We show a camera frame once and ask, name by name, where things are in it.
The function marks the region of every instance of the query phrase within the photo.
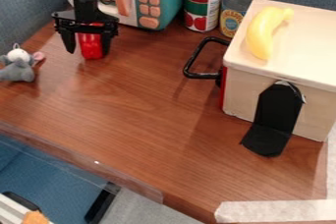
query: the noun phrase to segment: wood grain surface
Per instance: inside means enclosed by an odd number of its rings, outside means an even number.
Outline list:
[[[23,44],[47,56],[36,82],[0,84],[0,130],[206,223],[223,200],[324,198],[325,144],[292,137],[280,157],[257,156],[214,81],[182,75],[207,35],[221,36],[120,26],[108,57],[84,61],[49,24]],[[196,69],[217,71],[224,51],[210,44]]]

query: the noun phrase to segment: plastic banana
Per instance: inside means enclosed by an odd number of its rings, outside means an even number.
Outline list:
[[[290,8],[266,7],[249,24],[246,42],[252,54],[267,60],[273,52],[274,30],[283,22],[292,19],[294,11]]]

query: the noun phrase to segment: black handle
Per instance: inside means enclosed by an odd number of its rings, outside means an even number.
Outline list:
[[[203,41],[201,41],[199,46],[196,48],[195,52],[193,53],[192,57],[188,60],[185,68],[183,69],[183,74],[187,78],[189,79],[215,79],[215,80],[220,79],[220,76],[221,76],[220,72],[218,73],[193,73],[189,71],[195,59],[198,57],[199,53],[203,49],[203,47],[210,41],[217,42],[225,46],[230,45],[230,41],[227,41],[227,40],[224,40],[218,37],[214,37],[214,36],[207,37]]]

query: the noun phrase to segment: gray carpet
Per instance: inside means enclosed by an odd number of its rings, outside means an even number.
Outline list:
[[[100,224],[201,224],[199,221],[122,189]]]

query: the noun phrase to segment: stuffed toy mouse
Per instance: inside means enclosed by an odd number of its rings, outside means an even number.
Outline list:
[[[32,55],[20,48],[18,43],[15,43],[13,50],[7,55],[0,56],[0,62],[5,65],[5,68],[0,70],[0,82],[32,82],[35,79],[33,66],[45,58],[41,52],[35,52]]]

